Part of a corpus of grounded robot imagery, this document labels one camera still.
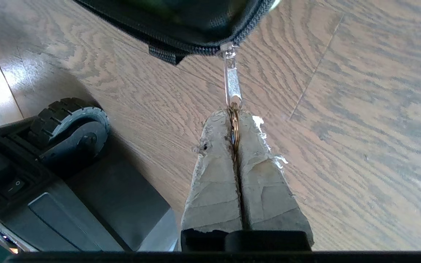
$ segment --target floor board seam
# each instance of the floor board seam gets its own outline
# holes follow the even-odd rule
[[[329,42],[327,43],[326,49],[324,50],[323,54],[321,55],[321,58],[319,59],[318,63],[316,64],[316,67],[314,68],[313,73],[311,74],[311,78],[310,78],[310,80],[309,80],[308,84],[306,85],[306,88],[304,88],[304,90],[303,90],[302,94],[301,94],[301,95],[300,95],[300,97],[299,97],[299,100],[297,101],[297,104],[295,104],[295,107],[294,107],[294,109],[293,109],[292,113],[291,113],[291,114],[290,114],[290,116],[289,116],[289,119],[288,119],[289,121],[292,119],[292,116],[294,115],[295,111],[297,110],[297,108],[298,108],[298,106],[299,106],[299,104],[300,104],[300,102],[301,102],[301,99],[303,98],[303,96],[304,96],[304,94],[305,94],[306,90],[307,90],[307,89],[308,89],[308,87],[311,85],[311,81],[313,80],[314,75],[315,75],[315,74],[316,74],[316,72],[318,71],[318,67],[319,67],[319,65],[321,64],[321,62],[323,61],[323,59],[324,59],[324,55],[326,55],[326,52],[329,50],[329,47],[331,46],[332,39],[334,39],[334,36],[337,34],[337,30],[338,30],[338,29],[339,29],[339,27],[341,26],[341,23],[344,21],[344,16],[345,16],[345,13],[344,13],[344,14],[342,14],[342,17],[340,18],[339,23],[337,24],[337,27],[336,27],[336,28],[335,28],[335,30],[334,30],[334,33],[332,34],[331,38],[329,39]]]

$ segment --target zipper pull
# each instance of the zipper pull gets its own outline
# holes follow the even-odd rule
[[[237,103],[238,106],[242,103],[237,72],[237,48],[231,42],[220,46],[224,58],[225,98],[227,99],[227,106],[230,106],[233,102]]]

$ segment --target wooden floor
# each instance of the wooden floor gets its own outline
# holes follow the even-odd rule
[[[239,63],[314,249],[421,249],[421,1],[283,0]],[[0,0],[0,68],[24,117],[62,97],[97,100],[182,211],[191,148],[224,105],[219,58],[174,67],[71,1]]]

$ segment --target black fabric strap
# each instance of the black fabric strap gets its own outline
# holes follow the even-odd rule
[[[186,55],[181,54],[177,55],[175,52],[165,51],[154,46],[149,46],[149,54],[156,58],[168,62],[172,65],[178,65]]]

